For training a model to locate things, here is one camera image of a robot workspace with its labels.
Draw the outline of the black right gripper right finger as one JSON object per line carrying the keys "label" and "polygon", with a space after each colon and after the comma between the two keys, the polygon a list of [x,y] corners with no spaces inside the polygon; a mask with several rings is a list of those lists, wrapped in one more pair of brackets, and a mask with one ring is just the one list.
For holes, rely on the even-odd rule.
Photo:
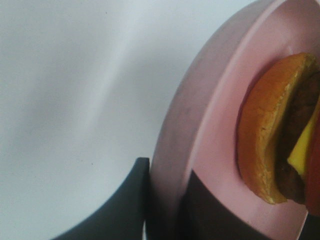
{"label": "black right gripper right finger", "polygon": [[178,214],[182,240],[297,240],[306,208],[287,201],[270,205],[240,184],[225,187],[218,199],[192,172]]}

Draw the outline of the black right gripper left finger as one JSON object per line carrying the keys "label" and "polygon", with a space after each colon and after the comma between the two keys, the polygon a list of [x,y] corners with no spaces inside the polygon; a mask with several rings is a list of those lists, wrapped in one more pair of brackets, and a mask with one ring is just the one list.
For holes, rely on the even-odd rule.
{"label": "black right gripper left finger", "polygon": [[139,157],[114,194],[93,214],[56,240],[142,240],[150,159]]}

